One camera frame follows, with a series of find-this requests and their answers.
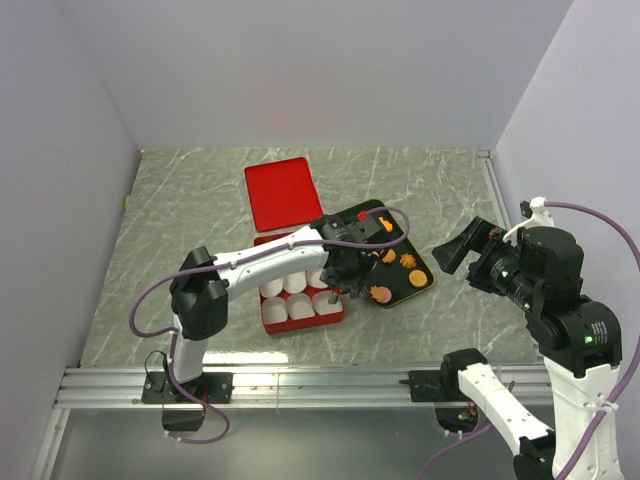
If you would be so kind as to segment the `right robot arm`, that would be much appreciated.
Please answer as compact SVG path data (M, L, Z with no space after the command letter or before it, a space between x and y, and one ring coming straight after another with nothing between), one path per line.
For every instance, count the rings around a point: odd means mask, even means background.
M511 300L522 310L549 375L554 424L547 426L504 387L487 359L468 348L444 356L440 386L473 401L513 453L519 479L620 479L615 406L610 399L622 360L613 311L582 294L583 249L552 222L511 231L476 217L432 254L454 273L469 252L469 285Z

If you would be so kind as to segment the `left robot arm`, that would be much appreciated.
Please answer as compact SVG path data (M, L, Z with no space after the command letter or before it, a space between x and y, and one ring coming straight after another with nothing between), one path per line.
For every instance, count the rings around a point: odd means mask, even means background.
M355 297L375 263L372 246L383 229L336 221L304 226L273 241L212 255L189 253L169 293L175 345L164 360L165 388L179 403L204 399L203 357L208 339L228 323L229 304L249 290L305 270L319 269L331 289Z

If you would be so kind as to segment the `small flower cookie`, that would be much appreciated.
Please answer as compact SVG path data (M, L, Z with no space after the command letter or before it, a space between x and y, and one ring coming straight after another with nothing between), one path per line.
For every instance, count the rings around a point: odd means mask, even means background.
M396 253L393 249L386 251L385 255L381 257L381 261L385 264L394 262L396 259Z

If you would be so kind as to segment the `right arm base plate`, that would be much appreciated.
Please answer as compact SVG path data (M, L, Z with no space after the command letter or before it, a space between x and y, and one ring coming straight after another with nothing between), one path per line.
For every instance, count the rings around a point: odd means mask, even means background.
M467 400L460 393L447 392L442 384L440 372L436 370L410 370L398 383L409 388L412 403L449 403Z

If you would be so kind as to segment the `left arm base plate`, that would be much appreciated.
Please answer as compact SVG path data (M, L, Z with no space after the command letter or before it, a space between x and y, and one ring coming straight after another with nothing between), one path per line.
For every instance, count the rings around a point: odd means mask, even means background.
M233 389L230 372L203 373L200 377L183 383L190 395L210 404L228 404ZM179 404L189 399L170 382L165 372L149 372L145 377L141 402L143 404Z

